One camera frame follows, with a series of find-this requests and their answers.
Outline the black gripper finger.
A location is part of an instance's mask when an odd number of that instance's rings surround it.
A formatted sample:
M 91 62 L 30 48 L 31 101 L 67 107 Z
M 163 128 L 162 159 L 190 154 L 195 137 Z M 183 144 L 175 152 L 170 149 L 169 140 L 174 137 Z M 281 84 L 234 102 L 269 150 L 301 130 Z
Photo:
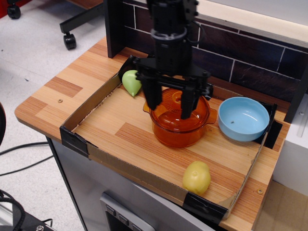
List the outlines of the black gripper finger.
M 161 85 L 155 79 L 148 78 L 143 78 L 141 83 L 149 108 L 151 110 L 155 110 L 156 107 L 162 102 Z
M 181 95 L 181 119 L 188 119 L 193 110 L 196 109 L 200 98 L 200 91 L 194 84 L 188 84 L 182 90 Z

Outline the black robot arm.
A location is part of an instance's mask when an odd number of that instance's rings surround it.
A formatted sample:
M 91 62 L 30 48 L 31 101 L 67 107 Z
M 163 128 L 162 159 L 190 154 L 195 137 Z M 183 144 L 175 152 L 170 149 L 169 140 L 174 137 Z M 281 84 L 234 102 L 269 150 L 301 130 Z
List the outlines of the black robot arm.
M 193 62 L 191 28 L 195 22 L 196 0 L 149 0 L 153 20 L 151 36 L 154 56 L 136 58 L 137 80 L 142 84 L 148 106 L 155 110 L 162 102 L 162 87 L 181 90 L 181 118 L 196 109 L 199 98 L 211 98 L 207 83 L 210 73 Z

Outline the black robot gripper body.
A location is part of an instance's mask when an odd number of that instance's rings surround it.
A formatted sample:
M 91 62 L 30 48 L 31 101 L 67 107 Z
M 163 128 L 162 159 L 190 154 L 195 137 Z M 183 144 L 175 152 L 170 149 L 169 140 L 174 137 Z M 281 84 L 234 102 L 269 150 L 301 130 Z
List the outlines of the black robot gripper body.
M 211 96 L 211 84 L 207 82 L 210 73 L 194 64 L 188 30 L 184 28 L 180 33 L 167 34 L 152 29 L 151 36 L 154 55 L 134 58 L 137 79 L 155 79 L 161 87 L 181 91 L 188 84 L 194 84 L 200 96 Z

